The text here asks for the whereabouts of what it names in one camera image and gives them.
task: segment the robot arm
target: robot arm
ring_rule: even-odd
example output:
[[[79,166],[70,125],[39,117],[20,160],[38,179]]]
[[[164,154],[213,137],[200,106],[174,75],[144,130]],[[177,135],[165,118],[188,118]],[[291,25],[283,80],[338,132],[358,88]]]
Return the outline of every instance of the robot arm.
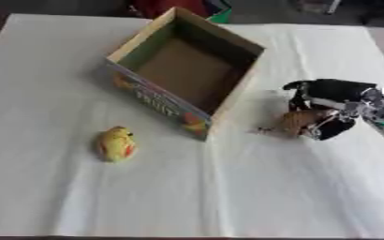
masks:
[[[335,110],[333,114],[307,127],[309,137],[327,140],[351,129],[360,116],[384,137],[384,87],[365,82],[334,79],[297,81],[284,90],[295,89],[289,101],[291,111],[304,109]]]

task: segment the yellow ball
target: yellow ball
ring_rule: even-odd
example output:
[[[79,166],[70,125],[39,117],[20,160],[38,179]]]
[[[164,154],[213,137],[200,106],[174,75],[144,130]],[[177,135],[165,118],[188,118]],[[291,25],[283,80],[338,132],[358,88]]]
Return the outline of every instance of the yellow ball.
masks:
[[[126,127],[113,127],[99,135],[98,152],[107,161],[125,160],[131,157],[137,148],[132,135]]]

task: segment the black glove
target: black glove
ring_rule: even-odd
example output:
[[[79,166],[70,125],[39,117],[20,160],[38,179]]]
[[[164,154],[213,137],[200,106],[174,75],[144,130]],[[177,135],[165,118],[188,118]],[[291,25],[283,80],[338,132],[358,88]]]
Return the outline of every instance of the black glove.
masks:
[[[295,89],[294,97],[289,101],[288,107],[290,111],[298,110],[329,110],[330,107],[305,103],[304,95],[311,98],[329,99],[335,102],[360,101],[362,93],[369,89],[375,88],[377,85],[365,82],[348,82],[336,79],[317,79],[315,81],[296,81],[290,82],[283,86],[284,90]],[[328,140],[340,133],[347,131],[355,126],[354,119],[341,120],[335,118],[330,122],[323,124],[319,130],[321,132],[319,140]]]

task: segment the white paper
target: white paper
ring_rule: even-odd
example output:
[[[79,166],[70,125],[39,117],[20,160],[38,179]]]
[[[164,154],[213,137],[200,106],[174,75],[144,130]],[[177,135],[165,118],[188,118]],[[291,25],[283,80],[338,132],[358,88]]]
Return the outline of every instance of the white paper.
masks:
[[[365,29],[229,25],[267,49],[225,121],[197,142],[111,86],[104,56],[145,24],[10,17],[0,34],[0,235],[384,237],[384,139],[371,128],[326,142],[249,133],[277,111],[267,102],[284,107],[284,83],[384,84]],[[100,162],[92,140],[117,125],[139,152]]]

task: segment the brown object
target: brown object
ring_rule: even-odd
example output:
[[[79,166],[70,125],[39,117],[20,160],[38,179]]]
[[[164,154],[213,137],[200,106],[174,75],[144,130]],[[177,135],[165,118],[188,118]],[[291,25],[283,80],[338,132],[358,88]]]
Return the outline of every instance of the brown object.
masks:
[[[108,57],[115,84],[201,138],[232,106],[263,48],[182,8]]]
[[[283,114],[273,127],[263,128],[262,132],[285,131],[291,137],[297,137],[302,134],[303,128],[315,124],[316,121],[328,116],[329,110],[302,110],[287,112]]]

